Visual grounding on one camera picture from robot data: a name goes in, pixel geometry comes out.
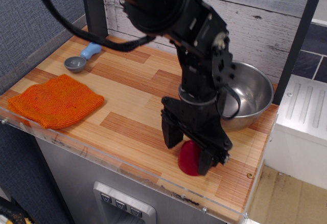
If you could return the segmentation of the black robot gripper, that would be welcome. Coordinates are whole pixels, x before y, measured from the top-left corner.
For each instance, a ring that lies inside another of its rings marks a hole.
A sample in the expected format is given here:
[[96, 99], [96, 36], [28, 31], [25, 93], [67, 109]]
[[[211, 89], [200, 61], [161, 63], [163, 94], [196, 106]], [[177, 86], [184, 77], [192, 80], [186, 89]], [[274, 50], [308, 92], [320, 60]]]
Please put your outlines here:
[[217, 164], [226, 164], [232, 142], [223, 130], [218, 112], [218, 93], [206, 101], [194, 97], [174, 99], [163, 97], [161, 102], [161, 128], [165, 145], [175, 147], [186, 135], [202, 149], [199, 156], [198, 174], [206, 175]]

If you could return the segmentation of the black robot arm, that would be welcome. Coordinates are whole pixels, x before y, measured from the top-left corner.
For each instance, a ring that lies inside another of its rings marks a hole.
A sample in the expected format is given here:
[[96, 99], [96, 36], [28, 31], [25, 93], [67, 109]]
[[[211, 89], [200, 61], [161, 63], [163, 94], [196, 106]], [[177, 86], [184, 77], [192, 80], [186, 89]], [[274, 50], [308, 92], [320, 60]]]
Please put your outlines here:
[[135, 28], [163, 36], [177, 50], [182, 69], [178, 99], [163, 97], [162, 132], [168, 148], [184, 136], [198, 147], [197, 174], [229, 160], [232, 142], [222, 128], [226, 98], [240, 97], [229, 86], [236, 65], [229, 52], [226, 23], [203, 0], [121, 0]]

